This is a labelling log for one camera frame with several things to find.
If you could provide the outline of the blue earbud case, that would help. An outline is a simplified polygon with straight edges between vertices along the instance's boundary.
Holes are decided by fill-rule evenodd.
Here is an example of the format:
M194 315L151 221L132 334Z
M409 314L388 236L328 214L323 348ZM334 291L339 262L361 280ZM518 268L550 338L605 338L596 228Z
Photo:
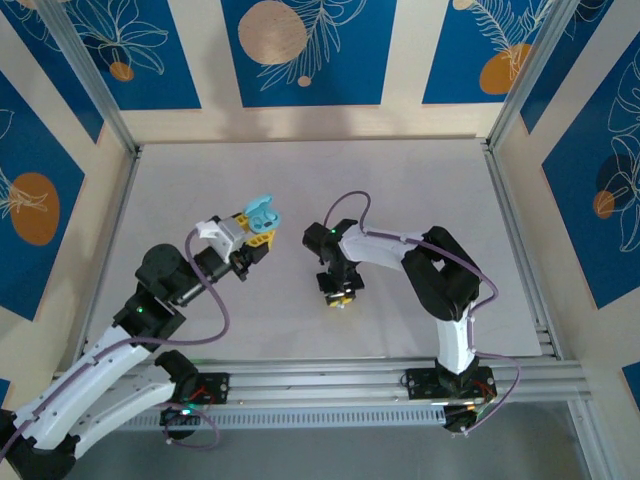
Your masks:
M263 195L251 200L243 210L249 229L256 233L267 233L280 225L280 214L272 207L273 196Z

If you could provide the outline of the aluminium frame post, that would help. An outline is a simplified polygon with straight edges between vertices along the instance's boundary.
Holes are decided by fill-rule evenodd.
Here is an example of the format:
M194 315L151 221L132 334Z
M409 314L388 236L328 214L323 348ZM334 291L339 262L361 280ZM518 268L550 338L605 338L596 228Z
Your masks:
M36 10L104 121L129 157L138 158L139 145L76 28L57 0L33 0Z
M565 27L573 16L580 0L554 0L549 15L525 59L499 112L495 124L486 137L487 151L495 153L506 138L511 125L518 119L520 110L553 53Z

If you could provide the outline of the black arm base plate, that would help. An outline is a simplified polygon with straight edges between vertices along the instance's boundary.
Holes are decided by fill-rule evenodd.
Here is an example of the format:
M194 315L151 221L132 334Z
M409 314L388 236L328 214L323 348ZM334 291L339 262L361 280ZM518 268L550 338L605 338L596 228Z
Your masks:
M492 379L493 372L486 366L461 375L433 367L407 369L401 382L410 400L483 403L497 397L496 386L490 383Z
M229 393L228 373L200 373L185 402L189 405L223 405Z

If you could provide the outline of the long aluminium base rail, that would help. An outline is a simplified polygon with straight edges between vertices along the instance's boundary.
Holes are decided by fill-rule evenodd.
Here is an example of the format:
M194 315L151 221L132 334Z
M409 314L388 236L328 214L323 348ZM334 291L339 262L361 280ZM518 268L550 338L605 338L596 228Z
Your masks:
M591 397L582 366L577 361L551 357L515 362L486 360L500 394L517 382L510 401L569 401ZM404 404L407 389L401 377L408 369L432 367L430 358L200 361L200 372L230 375L230 405L319 406L346 404Z

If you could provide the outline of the aluminium side rail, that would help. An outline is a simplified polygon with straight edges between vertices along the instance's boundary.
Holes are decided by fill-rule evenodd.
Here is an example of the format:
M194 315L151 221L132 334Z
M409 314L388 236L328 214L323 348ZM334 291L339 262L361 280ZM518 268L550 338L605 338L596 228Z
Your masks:
M66 296L69 306L56 316L56 374L68 370L86 347L137 168L136 156L103 167L87 184L72 215L74 236L65 241L70 261L63 269L71 292Z
M489 173L498 197L511 246L514 249L515 261L523 281L527 300L532 311L536 331L542 333L551 345L552 354L544 355L556 362L568 362L570 354L559 341L547 304L543 299L539 282L527 255L514 203L507 189L506 177L501 171L497 157L486 148L485 157ZM582 455L592 480L610 480L608 457L599 437L597 418L594 415L590 392L579 393L576 400L567 400L571 420L577 434Z

